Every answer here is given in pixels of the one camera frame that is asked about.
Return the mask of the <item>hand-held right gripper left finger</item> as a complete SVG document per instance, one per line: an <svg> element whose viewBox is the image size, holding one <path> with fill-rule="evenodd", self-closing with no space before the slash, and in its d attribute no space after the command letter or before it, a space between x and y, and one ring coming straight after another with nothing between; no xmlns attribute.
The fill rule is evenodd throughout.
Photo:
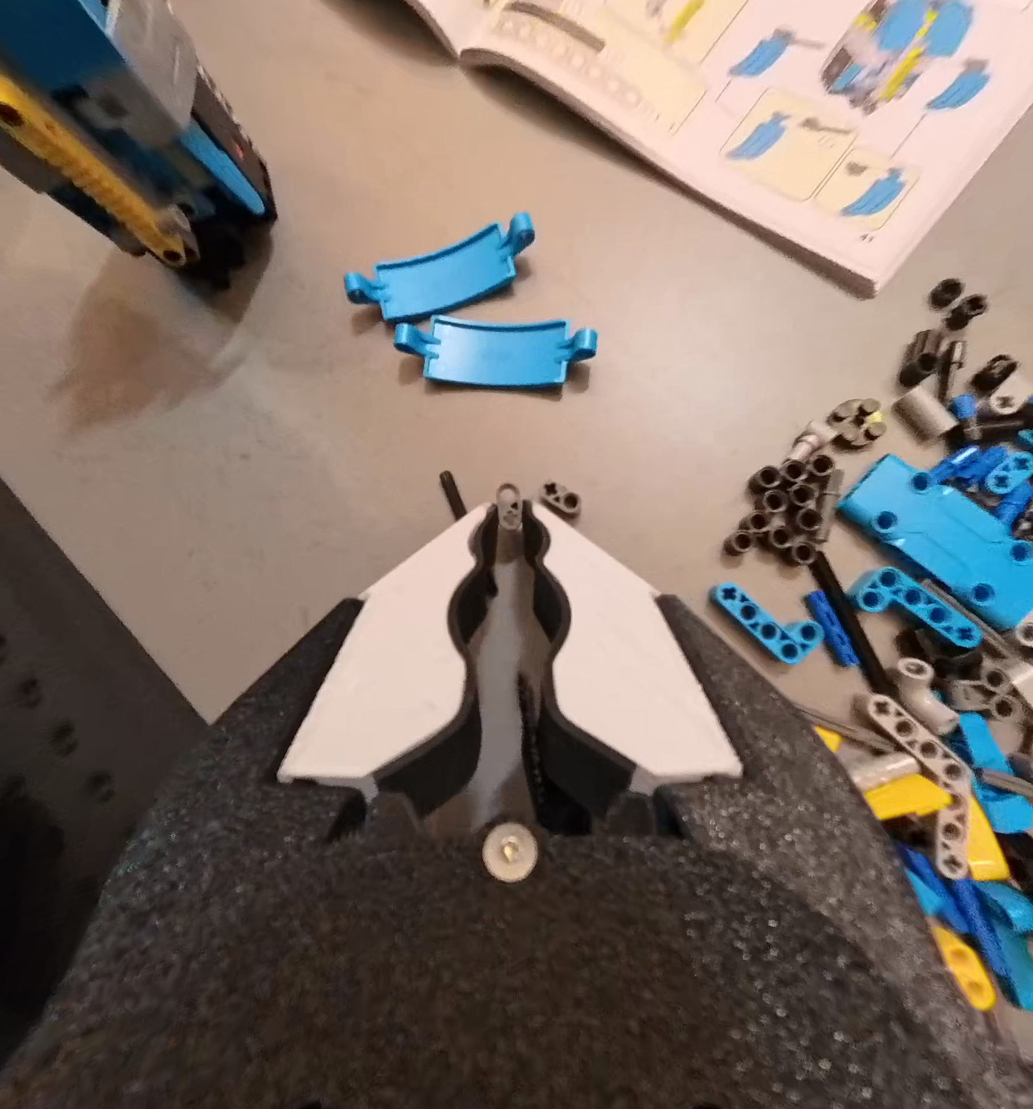
<svg viewBox="0 0 1033 1109"><path fill-rule="evenodd" d="M278 764L281 783L448 802L482 752L470 643L492 603L496 507L483 503L362 593Z"/></svg>

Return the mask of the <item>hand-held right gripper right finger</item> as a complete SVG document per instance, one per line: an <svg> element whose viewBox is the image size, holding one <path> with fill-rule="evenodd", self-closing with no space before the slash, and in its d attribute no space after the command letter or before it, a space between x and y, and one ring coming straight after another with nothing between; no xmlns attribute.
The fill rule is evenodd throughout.
<svg viewBox="0 0 1033 1109"><path fill-rule="evenodd" d="M523 503L533 611L548 640L537 741L576 802L738 781L743 764L648 581L540 506Z"/></svg>

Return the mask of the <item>pile of small brick parts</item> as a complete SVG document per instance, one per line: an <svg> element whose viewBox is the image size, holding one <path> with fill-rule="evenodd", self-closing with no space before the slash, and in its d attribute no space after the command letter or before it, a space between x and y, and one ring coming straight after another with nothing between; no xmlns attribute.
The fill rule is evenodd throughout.
<svg viewBox="0 0 1033 1109"><path fill-rule="evenodd" d="M884 826L946 971L1006 1034L1033 1032L1033 380L997 353L968 370L988 298L962 279L926 295L893 413L930 456L842 462L887 433L874 398L809 423L746 481L731 564L798 571L802 614L745 586L707 600L774 663L820 647L858 675L857 721L804 710Z"/></svg>

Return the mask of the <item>grey blue toy brick model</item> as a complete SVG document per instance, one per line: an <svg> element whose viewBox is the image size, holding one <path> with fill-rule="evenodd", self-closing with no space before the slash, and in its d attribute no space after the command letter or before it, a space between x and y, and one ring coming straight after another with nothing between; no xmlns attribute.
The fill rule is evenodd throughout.
<svg viewBox="0 0 1033 1109"><path fill-rule="evenodd" d="M0 166L206 289L277 218L266 162L166 1L0 1Z"/></svg>

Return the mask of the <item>grey desk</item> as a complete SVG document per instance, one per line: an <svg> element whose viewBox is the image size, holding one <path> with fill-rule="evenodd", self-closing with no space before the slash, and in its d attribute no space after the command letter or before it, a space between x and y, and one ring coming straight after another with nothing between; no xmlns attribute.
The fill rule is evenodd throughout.
<svg viewBox="0 0 1033 1109"><path fill-rule="evenodd" d="M0 1098L295 1103L946 1103L993 1048L826 749L690 628L745 784L674 794L683 840L543 840L504 885L436 840L274 784L328 667L333 603L440 528L438 472L487 496L573 481L583 535L690 599L735 479L830 400L884 386L923 289L993 301L980 347L1033 356L1033 109L883 293L858 301L602 155L513 77L460 72L408 2L179 2L266 152L280 220L219 313L0 201L0 462L199 710L240 696L108 881ZM442 315L599 334L561 387L423 378L343 279L514 214L536 240ZM409 324L425 328L431 318Z"/></svg>

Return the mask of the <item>black perforated panel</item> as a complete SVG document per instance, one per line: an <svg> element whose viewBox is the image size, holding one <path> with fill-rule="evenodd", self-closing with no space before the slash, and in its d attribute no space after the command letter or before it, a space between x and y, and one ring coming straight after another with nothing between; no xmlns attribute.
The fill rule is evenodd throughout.
<svg viewBox="0 0 1033 1109"><path fill-rule="evenodd" d="M0 477L0 1069L207 722Z"/></svg>

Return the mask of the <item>blue curved brick piece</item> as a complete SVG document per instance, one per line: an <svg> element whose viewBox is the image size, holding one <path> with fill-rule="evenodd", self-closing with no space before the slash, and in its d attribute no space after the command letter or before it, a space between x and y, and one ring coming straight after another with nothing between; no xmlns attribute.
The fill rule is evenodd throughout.
<svg viewBox="0 0 1033 1109"><path fill-rule="evenodd" d="M534 240L531 216L517 213L507 226L492 223L438 251L381 262L371 276L351 271L344 293L351 304L376 307L389 324L442 315L512 286L515 261Z"/></svg>
<svg viewBox="0 0 1033 1109"><path fill-rule="evenodd" d="M566 321L499 324L434 316L425 328L398 324L393 343L398 352L421 358L426 381L546 390L561 387L573 364L596 355L599 334L573 330Z"/></svg>

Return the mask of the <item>open instruction booklet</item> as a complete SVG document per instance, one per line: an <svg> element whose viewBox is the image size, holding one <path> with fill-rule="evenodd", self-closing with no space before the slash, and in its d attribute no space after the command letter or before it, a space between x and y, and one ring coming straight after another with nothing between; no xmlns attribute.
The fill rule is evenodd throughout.
<svg viewBox="0 0 1033 1109"><path fill-rule="evenodd" d="M1033 104L1033 1L409 6L869 296Z"/></svg>

